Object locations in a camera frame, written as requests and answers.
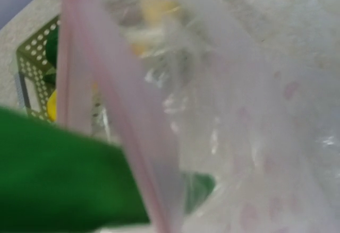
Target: plastic bag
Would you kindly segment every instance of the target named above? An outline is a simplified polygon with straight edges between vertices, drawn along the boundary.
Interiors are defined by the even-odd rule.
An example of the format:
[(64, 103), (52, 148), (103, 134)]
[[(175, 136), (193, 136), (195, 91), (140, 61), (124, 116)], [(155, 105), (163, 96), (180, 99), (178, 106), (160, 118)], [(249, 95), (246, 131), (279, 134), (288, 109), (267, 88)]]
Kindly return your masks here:
[[(141, 82), (143, 71), (136, 67), (138, 61), (117, 36), (117, 26), (107, 17), (99, 18), (106, 16), (100, 4), (77, 1), (73, 0), (74, 6), (67, 10), (69, 16), (78, 15), (77, 20), (82, 20), (78, 31), (73, 32), (81, 41), (80, 52), (86, 56), (83, 60), (91, 66), (101, 87), (114, 126), (128, 148), (141, 144), (154, 148), (144, 152), (150, 152), (153, 176), (166, 184), (158, 186), (163, 195), (157, 196), (158, 202), (166, 205), (164, 210), (157, 214), (162, 208), (154, 209), (153, 194), (159, 192), (148, 189), (151, 182), (142, 193), (160, 232), (179, 230), (182, 214), (175, 139), (158, 107), (161, 97), (154, 103), (151, 96), (157, 94), (154, 88), (158, 84), (164, 111), (179, 140), (181, 167), (211, 172), (219, 182), (214, 197), (187, 219), (184, 232), (339, 232), (333, 212), (301, 152), (296, 126), (286, 113), (270, 66), (218, 0), (176, 0), (183, 10), (180, 7), (179, 12), (163, 9), (162, 15), (149, 13), (150, 25), (162, 24), (162, 37), (170, 53), (165, 56), (166, 82), (151, 79), (148, 85)], [(157, 11), (162, 7), (158, 3), (155, 6)], [(192, 21), (183, 21), (187, 13), (195, 16)], [(189, 62), (185, 68), (183, 51)], [(111, 61), (117, 64), (114, 70)], [(119, 90), (113, 90), (117, 87), (122, 91), (119, 96)], [(130, 119), (129, 128), (126, 119)], [(132, 134), (147, 139), (141, 139), (145, 143), (131, 143)], [(138, 161), (133, 159), (134, 152), (130, 150), (128, 155), (138, 178), (140, 168), (135, 167)]]
[(340, 80), (331, 72), (282, 64), (274, 73), (317, 182), (340, 216)]
[(159, 232), (179, 232), (184, 181), (177, 140), (157, 89), (144, 82), (140, 61), (100, 0), (63, 0), (60, 34), (59, 124), (89, 133), (92, 74), (115, 120), (151, 220)]
[(217, 0), (182, 1), (205, 24), (210, 48), (167, 111), (184, 165), (220, 183), (184, 231), (338, 232), (265, 57)]

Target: green fabric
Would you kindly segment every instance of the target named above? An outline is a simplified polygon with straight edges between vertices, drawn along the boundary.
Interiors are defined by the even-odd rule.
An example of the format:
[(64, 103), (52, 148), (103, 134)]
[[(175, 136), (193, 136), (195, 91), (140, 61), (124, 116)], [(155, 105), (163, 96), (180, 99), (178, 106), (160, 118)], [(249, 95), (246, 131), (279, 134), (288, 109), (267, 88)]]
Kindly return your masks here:
[[(89, 232), (149, 223), (119, 147), (0, 109), (0, 231)], [(185, 174), (187, 212), (214, 189)]]
[(45, 46), (46, 59), (52, 64), (54, 68), (57, 68), (58, 32), (59, 28), (57, 27), (48, 34)]

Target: pink dots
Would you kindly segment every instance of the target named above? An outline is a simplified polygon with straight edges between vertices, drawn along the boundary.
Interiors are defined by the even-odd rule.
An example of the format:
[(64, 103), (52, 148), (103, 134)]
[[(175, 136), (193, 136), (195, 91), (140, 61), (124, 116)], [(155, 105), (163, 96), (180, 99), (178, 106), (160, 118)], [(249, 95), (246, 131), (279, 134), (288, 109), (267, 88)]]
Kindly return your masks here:
[(225, 228), (225, 232), (226, 232), (226, 233), (232, 232), (232, 226), (231, 226), (230, 223), (229, 223), (229, 224), (227, 225), (227, 227)]
[(243, 166), (240, 156), (235, 154), (233, 158), (233, 162), (234, 162), (234, 173), (238, 175), (242, 171), (242, 166)]
[(298, 128), (303, 127), (304, 122), (303, 122), (300, 118), (298, 118), (298, 117), (295, 116), (295, 117), (293, 117), (292, 119), (293, 119), (293, 123), (294, 123), (294, 125), (295, 125), (296, 127), (298, 127)]
[(296, 81), (287, 84), (283, 93), (284, 98), (286, 100), (291, 100), (299, 87), (300, 84)]
[(285, 227), (279, 230), (275, 230), (272, 233), (289, 233), (289, 227)]
[(244, 124), (247, 124), (251, 121), (251, 116), (245, 107), (241, 107), (237, 111), (237, 115)]
[(279, 79), (279, 80), (280, 80), (280, 79), (281, 79), (281, 76), (282, 76), (281, 71), (276, 71), (275, 74), (274, 74), (274, 78), (275, 78), (275, 79)]
[(283, 202), (279, 197), (269, 201), (269, 216), (272, 221), (278, 219), (283, 211)]
[(299, 214), (302, 212), (302, 205), (300, 199), (293, 194), (289, 199), (289, 206), (293, 214)]
[(254, 230), (257, 226), (259, 217), (256, 208), (248, 203), (244, 205), (240, 214), (240, 225), (245, 231)]
[(269, 174), (274, 172), (275, 170), (275, 163), (273, 159), (269, 156), (265, 157), (264, 163), (263, 163), (263, 168), (265, 170), (265, 173)]
[(321, 231), (318, 227), (311, 225), (309, 226), (309, 231), (307, 231), (307, 233), (321, 233)]

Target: green item inside bag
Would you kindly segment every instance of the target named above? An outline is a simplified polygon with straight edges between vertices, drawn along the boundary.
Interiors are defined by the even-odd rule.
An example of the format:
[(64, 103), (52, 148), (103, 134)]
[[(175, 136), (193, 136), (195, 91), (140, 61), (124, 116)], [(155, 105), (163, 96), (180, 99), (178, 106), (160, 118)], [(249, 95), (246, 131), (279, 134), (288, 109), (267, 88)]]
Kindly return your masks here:
[[(119, 146), (5, 109), (0, 119), (0, 231), (90, 232), (149, 223)], [(205, 174), (183, 175), (191, 213), (215, 181)]]
[(44, 81), (55, 87), (57, 81), (57, 72), (55, 68), (51, 68), (49, 71), (46, 72), (46, 74), (44, 75)]
[(57, 68), (57, 56), (58, 56), (58, 34), (59, 33), (59, 27), (57, 27), (55, 30), (52, 30), (48, 36), (46, 41), (46, 59), (48, 62), (52, 64), (54, 68)]

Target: yellow item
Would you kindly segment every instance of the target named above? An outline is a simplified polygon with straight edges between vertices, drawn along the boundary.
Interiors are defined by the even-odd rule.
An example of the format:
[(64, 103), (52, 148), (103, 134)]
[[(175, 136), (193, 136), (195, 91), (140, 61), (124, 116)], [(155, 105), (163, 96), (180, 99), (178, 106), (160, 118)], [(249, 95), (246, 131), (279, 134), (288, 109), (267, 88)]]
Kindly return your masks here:
[(57, 119), (57, 91), (55, 90), (47, 101), (47, 114), (53, 122)]
[(173, 0), (140, 0), (143, 18), (150, 26), (161, 24), (164, 14), (180, 18), (182, 11), (178, 2)]
[(131, 44), (132, 52), (136, 56), (141, 56), (148, 51), (148, 46), (143, 43), (134, 42)]

